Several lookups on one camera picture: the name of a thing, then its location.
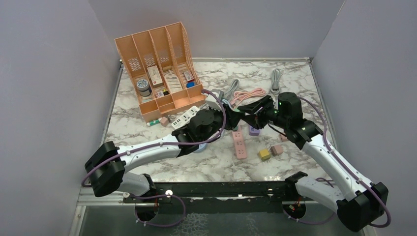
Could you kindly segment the yellow usb charger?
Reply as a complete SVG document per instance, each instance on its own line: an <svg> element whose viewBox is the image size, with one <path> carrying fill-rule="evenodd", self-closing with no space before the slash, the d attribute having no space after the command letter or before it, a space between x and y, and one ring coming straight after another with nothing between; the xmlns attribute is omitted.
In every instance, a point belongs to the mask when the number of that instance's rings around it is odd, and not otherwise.
<svg viewBox="0 0 417 236"><path fill-rule="evenodd" d="M258 157L261 161L267 161L271 158L271 153L267 149L263 149L258 152Z"/></svg>

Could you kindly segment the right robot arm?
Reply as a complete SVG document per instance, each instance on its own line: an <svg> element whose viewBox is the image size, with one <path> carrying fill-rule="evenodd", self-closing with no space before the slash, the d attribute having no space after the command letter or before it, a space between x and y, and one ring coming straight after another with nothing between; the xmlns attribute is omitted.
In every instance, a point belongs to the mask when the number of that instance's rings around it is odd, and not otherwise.
<svg viewBox="0 0 417 236"><path fill-rule="evenodd" d="M392 221L386 206L388 188L361 174L328 142L326 128L304 118L302 101L295 93L284 92L277 97L277 108L269 95L238 107L246 113L243 120L256 129L270 123L282 128L288 141L313 158L336 184L332 188L298 172L286 179L284 195L290 200L303 196L317 201L353 232L366 226L388 227Z"/></svg>

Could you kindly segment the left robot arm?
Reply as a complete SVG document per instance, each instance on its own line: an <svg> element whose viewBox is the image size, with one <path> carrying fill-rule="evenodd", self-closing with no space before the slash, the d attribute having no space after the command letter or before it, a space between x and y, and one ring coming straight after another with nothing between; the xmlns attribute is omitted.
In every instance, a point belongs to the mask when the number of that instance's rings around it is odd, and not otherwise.
<svg viewBox="0 0 417 236"><path fill-rule="evenodd" d="M131 147L103 143L85 163L87 179L96 197L107 196L127 182L131 170L166 158L176 158L196 151L200 144L214 142L224 129L232 130L245 114L231 110L199 110L189 122L158 140Z"/></svg>

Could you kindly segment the purple power strip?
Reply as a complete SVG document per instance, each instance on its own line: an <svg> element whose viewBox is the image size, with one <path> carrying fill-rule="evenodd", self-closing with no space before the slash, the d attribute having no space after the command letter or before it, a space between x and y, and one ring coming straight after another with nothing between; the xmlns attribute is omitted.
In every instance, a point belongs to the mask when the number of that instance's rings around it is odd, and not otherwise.
<svg viewBox="0 0 417 236"><path fill-rule="evenodd" d="M253 126L249 126L248 134L250 136L259 136L260 135L260 132L261 132L260 129L257 129L257 128L255 128Z"/></svg>

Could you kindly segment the pink power strip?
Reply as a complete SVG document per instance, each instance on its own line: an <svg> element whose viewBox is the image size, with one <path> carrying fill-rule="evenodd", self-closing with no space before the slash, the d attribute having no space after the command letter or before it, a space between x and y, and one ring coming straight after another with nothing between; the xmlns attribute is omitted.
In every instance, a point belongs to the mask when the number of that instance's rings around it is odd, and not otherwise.
<svg viewBox="0 0 417 236"><path fill-rule="evenodd" d="M246 147L244 143L244 136L240 126L237 126L234 131L232 131L232 138L234 141L234 147L236 151L236 157L239 160L247 158Z"/></svg>

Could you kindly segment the pink usb charger upper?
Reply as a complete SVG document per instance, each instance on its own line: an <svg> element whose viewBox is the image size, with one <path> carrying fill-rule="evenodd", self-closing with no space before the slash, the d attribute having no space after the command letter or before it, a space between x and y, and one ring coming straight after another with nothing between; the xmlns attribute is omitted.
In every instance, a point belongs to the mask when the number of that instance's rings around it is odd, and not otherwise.
<svg viewBox="0 0 417 236"><path fill-rule="evenodd" d="M286 136L280 134L280 140L281 140L281 142L286 142L286 141L288 141L288 138Z"/></svg>

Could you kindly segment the pink usb charger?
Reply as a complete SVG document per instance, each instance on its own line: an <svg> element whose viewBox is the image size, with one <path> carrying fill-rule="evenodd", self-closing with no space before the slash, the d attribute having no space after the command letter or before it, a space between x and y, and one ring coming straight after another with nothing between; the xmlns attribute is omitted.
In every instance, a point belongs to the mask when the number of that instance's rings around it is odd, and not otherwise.
<svg viewBox="0 0 417 236"><path fill-rule="evenodd" d="M279 156L284 152L284 149L281 145L274 145L270 148L270 152L273 156Z"/></svg>
<svg viewBox="0 0 417 236"><path fill-rule="evenodd" d="M281 142L286 142L286 141L288 141L288 138L286 136L280 134L280 140L281 140Z"/></svg>

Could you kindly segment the round blue power strip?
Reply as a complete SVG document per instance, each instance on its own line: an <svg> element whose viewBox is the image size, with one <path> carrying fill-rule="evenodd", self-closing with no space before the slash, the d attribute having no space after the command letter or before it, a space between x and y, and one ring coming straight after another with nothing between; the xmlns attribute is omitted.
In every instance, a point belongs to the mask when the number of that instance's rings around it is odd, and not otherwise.
<svg viewBox="0 0 417 236"><path fill-rule="evenodd" d="M200 144L198 149L194 151L194 153L201 153L207 148L207 143Z"/></svg>

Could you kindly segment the pink usb charger lower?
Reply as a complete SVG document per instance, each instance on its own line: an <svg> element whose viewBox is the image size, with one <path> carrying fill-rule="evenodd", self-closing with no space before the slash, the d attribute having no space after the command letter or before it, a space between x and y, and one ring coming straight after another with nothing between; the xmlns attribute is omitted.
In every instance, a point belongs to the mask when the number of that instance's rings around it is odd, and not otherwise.
<svg viewBox="0 0 417 236"><path fill-rule="evenodd" d="M281 145L274 145L270 148L270 152L273 156L279 156L284 152L284 149Z"/></svg>

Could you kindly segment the white power strip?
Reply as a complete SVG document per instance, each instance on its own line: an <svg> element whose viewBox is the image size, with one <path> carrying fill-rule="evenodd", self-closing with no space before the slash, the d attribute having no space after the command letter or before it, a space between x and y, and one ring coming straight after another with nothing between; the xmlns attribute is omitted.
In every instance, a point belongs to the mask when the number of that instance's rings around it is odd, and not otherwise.
<svg viewBox="0 0 417 236"><path fill-rule="evenodd" d="M188 124L190 122L190 120L194 116L196 116L196 114L199 112L199 110L200 109L198 107L192 106L190 109L188 109L182 115L178 116L178 118L171 123L171 126L174 129L179 129L179 128L185 126L186 124Z"/></svg>

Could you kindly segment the white red box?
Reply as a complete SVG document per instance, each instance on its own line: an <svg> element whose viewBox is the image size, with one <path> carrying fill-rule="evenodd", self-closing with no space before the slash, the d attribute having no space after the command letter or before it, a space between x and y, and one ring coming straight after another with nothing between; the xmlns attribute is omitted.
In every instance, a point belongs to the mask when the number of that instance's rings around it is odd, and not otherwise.
<svg viewBox="0 0 417 236"><path fill-rule="evenodd" d="M149 74L151 84L155 88L160 87L160 86L163 85L163 80L162 80L162 77L159 73L157 65L148 67L147 71L148 71L148 74Z"/></svg>

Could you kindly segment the orange desk file organizer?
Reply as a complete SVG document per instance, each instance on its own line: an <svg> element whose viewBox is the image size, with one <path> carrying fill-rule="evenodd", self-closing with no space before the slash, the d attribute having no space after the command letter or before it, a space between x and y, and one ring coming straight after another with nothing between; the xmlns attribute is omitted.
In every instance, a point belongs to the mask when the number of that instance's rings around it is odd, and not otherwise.
<svg viewBox="0 0 417 236"><path fill-rule="evenodd" d="M202 105L206 97L194 70L187 31L182 22L115 39L117 51L134 87L144 121L174 115ZM157 65L163 85L155 88L147 68ZM147 79L151 95L141 96L136 81Z"/></svg>

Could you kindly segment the round tin in organizer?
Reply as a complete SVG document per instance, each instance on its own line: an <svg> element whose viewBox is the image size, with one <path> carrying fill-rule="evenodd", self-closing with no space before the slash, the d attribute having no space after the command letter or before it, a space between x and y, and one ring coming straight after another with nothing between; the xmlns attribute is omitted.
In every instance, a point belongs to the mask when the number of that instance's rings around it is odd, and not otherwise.
<svg viewBox="0 0 417 236"><path fill-rule="evenodd" d="M151 95L151 88L147 79L139 79L136 81L136 88L141 96Z"/></svg>

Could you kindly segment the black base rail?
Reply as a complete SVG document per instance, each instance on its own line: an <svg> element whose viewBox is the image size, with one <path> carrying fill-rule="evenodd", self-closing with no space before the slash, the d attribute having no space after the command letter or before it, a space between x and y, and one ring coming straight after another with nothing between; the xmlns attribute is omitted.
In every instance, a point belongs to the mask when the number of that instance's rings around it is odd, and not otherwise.
<svg viewBox="0 0 417 236"><path fill-rule="evenodd" d="M244 182L157 182L156 200L140 200L130 194L123 198L140 211L160 214L187 213L282 213L284 205L300 199L284 181Z"/></svg>

